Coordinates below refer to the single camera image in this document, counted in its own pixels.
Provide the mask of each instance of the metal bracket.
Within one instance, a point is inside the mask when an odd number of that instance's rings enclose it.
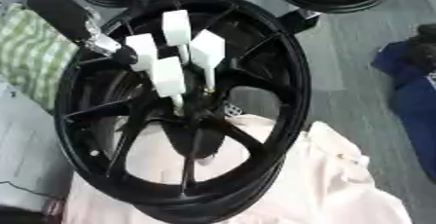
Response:
[[[290,13],[287,13],[278,19],[288,29],[289,33],[297,34],[299,32],[306,31],[316,26],[319,21],[321,13],[299,9]]]

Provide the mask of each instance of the white plastic block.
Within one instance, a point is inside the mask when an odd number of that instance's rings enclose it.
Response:
[[[133,48],[138,55],[138,62],[131,66],[133,71],[149,71],[153,63],[158,60],[158,47],[149,33],[128,36],[126,45]]]
[[[186,45],[192,39],[191,23],[186,10],[163,13],[162,29],[170,47]]]
[[[190,43],[191,60],[203,69],[218,66],[226,55],[226,41],[224,38],[203,30]]]
[[[156,61],[150,77],[160,97],[176,96],[186,91],[185,77],[178,56]]]

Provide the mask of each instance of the green checkered cloth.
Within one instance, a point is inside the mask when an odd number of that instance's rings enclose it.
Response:
[[[19,4],[0,19],[0,76],[46,110],[53,109],[57,83],[76,50],[77,46]]]

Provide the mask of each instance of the wire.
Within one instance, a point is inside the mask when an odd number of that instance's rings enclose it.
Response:
[[[40,197],[50,198],[50,199],[56,200],[56,201],[65,201],[65,199],[60,198],[60,197],[52,196],[50,194],[45,194],[45,193],[38,193],[38,192],[32,191],[30,189],[19,187],[16,184],[14,184],[14,183],[12,183],[10,181],[0,181],[0,185],[2,185],[2,184],[8,184],[8,185],[10,185],[10,186],[12,186],[12,187],[14,187],[16,189],[20,189],[20,190],[23,190],[25,192],[28,192],[30,194],[37,195],[37,196],[40,196]]]

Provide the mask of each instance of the pink cloth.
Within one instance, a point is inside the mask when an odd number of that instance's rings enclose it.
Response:
[[[230,121],[259,140],[266,139],[274,124],[271,120],[251,115],[234,117]],[[172,151],[162,130],[154,127],[143,134],[147,134],[147,140],[136,141],[127,158],[127,169],[144,179],[163,183],[180,181],[183,160]],[[247,158],[247,152],[240,144],[234,141],[224,143],[210,165],[196,167],[197,180],[228,171],[232,168],[229,161],[241,163]],[[150,163],[158,166],[150,168]],[[368,164],[369,158],[363,156],[357,146],[326,124],[316,122],[309,132],[301,133],[289,151],[271,190],[257,204],[222,223],[412,223],[400,200],[376,188]],[[63,223],[162,222],[104,195],[75,175]]]

